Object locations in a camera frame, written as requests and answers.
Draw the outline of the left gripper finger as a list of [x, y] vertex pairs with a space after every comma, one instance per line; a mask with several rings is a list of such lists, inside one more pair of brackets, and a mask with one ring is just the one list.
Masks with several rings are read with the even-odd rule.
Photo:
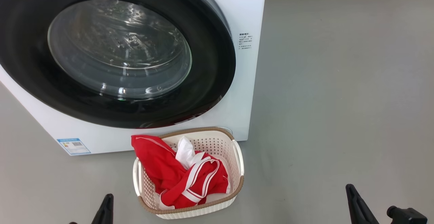
[[114, 196], [107, 194], [103, 200], [103, 224], [113, 224]]
[[103, 223], [103, 201], [100, 205], [98, 211], [96, 212], [96, 215], [93, 218], [92, 224], [102, 224]]

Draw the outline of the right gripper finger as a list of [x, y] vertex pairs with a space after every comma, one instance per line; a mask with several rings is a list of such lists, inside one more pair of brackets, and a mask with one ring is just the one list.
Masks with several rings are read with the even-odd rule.
[[353, 184], [346, 184], [346, 195], [348, 200], [351, 223], [367, 224], [367, 221], [358, 203], [358, 201], [361, 200], [361, 196], [357, 192]]
[[359, 200], [358, 203], [359, 206], [361, 207], [361, 210], [364, 214], [367, 224], [378, 224], [377, 219], [375, 218], [375, 216], [373, 215], [373, 213], [371, 212], [370, 208], [367, 206], [363, 198], [361, 198], [361, 200]]

